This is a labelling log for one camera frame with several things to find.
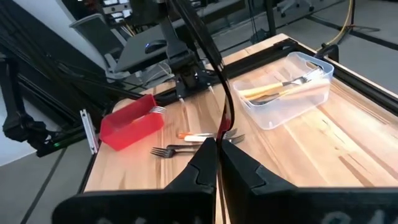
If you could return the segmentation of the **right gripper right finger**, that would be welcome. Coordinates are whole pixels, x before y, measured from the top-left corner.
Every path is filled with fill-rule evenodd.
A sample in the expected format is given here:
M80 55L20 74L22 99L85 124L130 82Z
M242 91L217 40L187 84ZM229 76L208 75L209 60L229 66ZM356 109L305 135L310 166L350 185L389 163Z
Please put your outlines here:
M231 223L397 223L395 187L297 187L228 141L220 163Z

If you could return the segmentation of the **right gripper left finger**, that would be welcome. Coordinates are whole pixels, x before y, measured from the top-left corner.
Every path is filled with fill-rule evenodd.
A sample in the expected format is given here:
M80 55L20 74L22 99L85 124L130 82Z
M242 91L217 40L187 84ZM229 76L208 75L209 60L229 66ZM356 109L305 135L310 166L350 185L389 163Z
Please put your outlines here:
M53 224L214 223L216 142L204 141L164 189L96 191L59 203Z

